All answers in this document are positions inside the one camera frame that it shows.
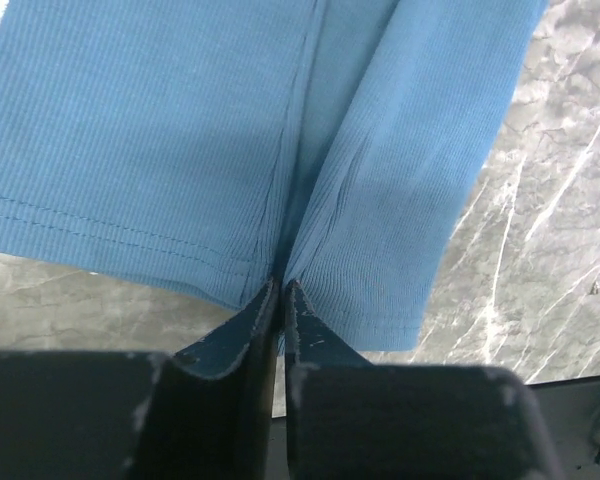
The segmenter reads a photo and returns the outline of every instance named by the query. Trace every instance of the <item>stitching line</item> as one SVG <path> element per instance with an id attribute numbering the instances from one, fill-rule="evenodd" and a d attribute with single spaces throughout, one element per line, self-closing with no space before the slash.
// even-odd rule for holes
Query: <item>stitching line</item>
<path id="1" fill-rule="evenodd" d="M 30 208 L 36 209 L 38 211 L 41 211 L 41 212 L 49 212 L 49 213 L 53 213 L 55 215 L 62 215 L 62 216 L 67 217 L 67 218 L 73 218 L 73 219 L 76 219 L 76 220 L 82 220 L 82 221 L 85 221 L 85 222 L 92 223 L 94 225 L 103 225 L 105 227 L 114 227 L 114 228 L 121 229 L 124 232 L 139 233 L 141 235 L 147 235 L 150 238 L 159 238 L 159 239 L 163 239 L 163 240 L 169 240 L 169 241 L 172 241 L 172 242 L 175 242 L 175 243 L 181 243 L 183 245 L 188 245 L 190 247 L 201 248 L 203 250 L 208 250 L 208 251 L 210 251 L 212 253 L 220 255 L 223 258 L 229 258 L 231 260 L 237 260 L 237 261 L 241 261 L 241 262 L 255 263 L 255 264 L 260 264 L 260 265 L 270 265 L 269 262 L 253 262 L 252 259 L 240 258 L 240 257 L 229 257 L 229 256 L 227 256 L 227 255 L 225 255 L 225 254 L 223 254 L 223 253 L 221 253 L 221 252 L 219 252 L 217 250 L 213 250 L 212 248 L 205 247 L 204 245 L 200 245 L 200 244 L 197 244 L 197 243 L 191 243 L 191 242 L 188 242 L 186 240 L 180 240 L 180 239 L 177 239 L 177 238 L 168 237 L 166 235 L 160 235 L 158 233 L 145 232 L 143 230 L 137 230 L 135 228 L 123 227 L 122 225 L 117 225 L 115 223 L 103 222 L 103 221 L 100 221 L 100 220 L 94 220 L 93 218 L 89 218 L 89 217 L 81 217 L 79 215 L 73 215 L 71 213 L 62 212 L 60 210 L 55 210 L 55 209 L 52 209 L 52 208 L 40 207 L 38 205 L 33 205 L 31 203 L 22 202 L 20 200 L 15 200 L 13 198 L 3 197 L 2 195 L 0 195 L 0 200 L 6 201 L 6 202 L 10 202 L 10 203 L 14 203 L 16 205 L 20 205 L 20 206 L 23 206 L 23 207 L 30 207 Z M 100 240 L 106 240 L 106 239 L 101 238 L 101 237 L 94 237 L 94 238 L 98 238 Z M 195 259 L 196 257 L 186 257 L 185 256 L 185 258 Z"/>
<path id="2" fill-rule="evenodd" d="M 56 230 L 58 232 L 68 233 L 68 234 L 71 234 L 71 235 L 76 235 L 78 237 L 91 238 L 91 239 L 94 239 L 94 240 L 101 240 L 103 242 L 111 242 L 111 243 L 122 245 L 122 246 L 126 246 L 126 247 L 135 247 L 135 248 L 140 248 L 142 250 L 148 250 L 148 251 L 151 251 L 151 252 L 164 253 L 164 254 L 167 254 L 167 255 L 173 255 L 173 256 L 176 256 L 176 257 L 185 258 L 187 260 L 196 260 L 196 261 L 198 261 L 200 263 L 204 263 L 205 265 L 208 265 L 209 267 L 211 267 L 214 270 L 217 270 L 218 272 L 221 272 L 221 273 L 226 273 L 228 275 L 235 276 L 235 277 L 248 277 L 248 275 L 244 274 L 244 273 L 235 273 L 235 272 L 228 272 L 226 270 L 221 270 L 220 268 L 216 267 L 215 265 L 212 265 L 212 264 L 210 264 L 208 262 L 205 262 L 204 260 L 202 260 L 202 259 L 200 259 L 198 257 L 192 257 L 192 256 L 189 256 L 189 255 L 183 255 L 181 253 L 171 252 L 169 250 L 161 250 L 159 248 L 152 248 L 152 247 L 146 247 L 144 245 L 138 245 L 138 244 L 135 244 L 135 243 L 122 242 L 120 240 L 113 240 L 111 238 L 102 238 L 102 237 L 98 237 L 97 235 L 90 235 L 90 234 L 87 234 L 87 233 L 74 232 L 74 231 L 67 230 L 67 229 L 64 229 L 64 228 L 58 228 L 58 227 L 54 227 L 52 225 L 45 225 L 44 223 L 32 222 L 32 221 L 24 220 L 22 218 L 17 218 L 17 217 L 8 217 L 6 215 L 0 215 L 0 218 L 5 219 L 5 220 L 9 220 L 9 221 L 12 221 L 12 222 L 21 222 L 21 223 L 24 223 L 26 225 L 31 225 L 31 226 L 34 226 L 34 227 L 42 227 L 42 228 L 46 228 L 46 229 L 49 229 L 49 230 Z"/>

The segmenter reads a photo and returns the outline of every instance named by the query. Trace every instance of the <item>marble surface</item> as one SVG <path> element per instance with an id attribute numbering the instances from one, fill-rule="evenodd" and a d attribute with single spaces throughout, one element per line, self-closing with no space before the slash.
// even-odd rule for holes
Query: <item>marble surface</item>
<path id="1" fill-rule="evenodd" d="M 0 254 L 0 348 L 174 351 L 230 315 Z M 600 374 L 600 0 L 552 1 L 536 30 L 440 268 L 419 347 L 366 355 L 497 364 L 528 382 Z M 282 400 L 278 384 L 276 413 Z"/>

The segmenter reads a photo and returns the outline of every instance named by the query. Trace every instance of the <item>wrinkled fabric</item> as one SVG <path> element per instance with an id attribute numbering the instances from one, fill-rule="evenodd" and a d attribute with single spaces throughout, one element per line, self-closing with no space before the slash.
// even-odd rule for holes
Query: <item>wrinkled fabric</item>
<path id="1" fill-rule="evenodd" d="M 415 346 L 544 0 L 11 0 L 0 252 Z"/>

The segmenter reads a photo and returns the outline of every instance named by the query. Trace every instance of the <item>folded cloth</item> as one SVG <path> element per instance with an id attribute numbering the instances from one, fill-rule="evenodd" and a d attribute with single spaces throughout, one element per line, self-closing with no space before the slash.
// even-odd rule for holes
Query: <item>folded cloth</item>
<path id="1" fill-rule="evenodd" d="M 0 251 L 417 342 L 545 0 L 11 0 Z"/>

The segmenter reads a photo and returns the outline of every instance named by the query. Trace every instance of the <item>ribbed fabric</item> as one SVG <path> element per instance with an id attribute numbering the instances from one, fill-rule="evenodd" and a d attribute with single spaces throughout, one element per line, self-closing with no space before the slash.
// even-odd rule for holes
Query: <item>ribbed fabric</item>
<path id="1" fill-rule="evenodd" d="M 0 251 L 415 345 L 544 0 L 11 0 Z"/>

